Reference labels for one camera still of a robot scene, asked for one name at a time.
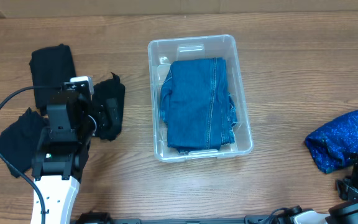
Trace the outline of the blue denim jeans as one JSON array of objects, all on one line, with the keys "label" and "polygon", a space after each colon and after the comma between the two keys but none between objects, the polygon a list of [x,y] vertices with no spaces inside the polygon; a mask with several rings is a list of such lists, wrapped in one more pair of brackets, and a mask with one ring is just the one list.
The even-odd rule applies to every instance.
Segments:
[{"label": "blue denim jeans", "polygon": [[179,151],[220,149],[235,142],[236,107],[228,91],[226,60],[173,62],[160,90],[167,146]]}]

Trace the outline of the black garment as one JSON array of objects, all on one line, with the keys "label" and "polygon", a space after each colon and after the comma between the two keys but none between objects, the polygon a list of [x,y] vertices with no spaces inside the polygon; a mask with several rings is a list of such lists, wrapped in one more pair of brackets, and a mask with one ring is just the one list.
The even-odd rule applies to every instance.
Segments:
[{"label": "black garment", "polygon": [[29,66],[33,86],[56,87],[76,77],[71,49],[64,44],[32,52]]},{"label": "black garment", "polygon": [[28,108],[1,133],[0,153],[16,169],[25,173],[31,168],[42,129],[47,125],[48,119]]},{"label": "black garment", "polygon": [[112,78],[94,86],[92,117],[96,121],[95,136],[113,141],[122,130],[125,86],[114,73]]}]

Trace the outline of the sparkly blue garment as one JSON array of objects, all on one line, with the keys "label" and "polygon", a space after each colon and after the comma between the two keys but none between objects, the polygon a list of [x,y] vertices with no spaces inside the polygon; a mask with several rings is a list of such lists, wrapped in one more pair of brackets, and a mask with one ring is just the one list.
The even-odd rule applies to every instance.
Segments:
[{"label": "sparkly blue garment", "polygon": [[322,125],[307,135],[305,145],[325,174],[351,166],[351,155],[358,154],[358,110]]}]

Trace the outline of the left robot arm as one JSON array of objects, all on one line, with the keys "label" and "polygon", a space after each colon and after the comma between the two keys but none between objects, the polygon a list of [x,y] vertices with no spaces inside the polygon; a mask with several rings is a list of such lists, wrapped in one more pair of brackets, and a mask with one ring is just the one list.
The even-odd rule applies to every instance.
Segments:
[{"label": "left robot arm", "polygon": [[89,158],[93,136],[115,138],[122,123],[116,98],[93,98],[87,76],[62,83],[46,105],[44,127],[32,159],[34,192],[32,223],[69,223]]}]

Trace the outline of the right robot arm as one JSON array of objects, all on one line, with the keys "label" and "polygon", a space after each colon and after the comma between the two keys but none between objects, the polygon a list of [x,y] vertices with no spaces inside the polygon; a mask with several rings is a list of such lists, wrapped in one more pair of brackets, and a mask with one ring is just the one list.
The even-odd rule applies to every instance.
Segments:
[{"label": "right robot arm", "polygon": [[328,210],[327,214],[301,207],[281,208],[278,215],[272,213],[266,223],[337,223],[358,224],[358,154],[351,154],[352,174],[336,180],[338,196],[344,202]]}]

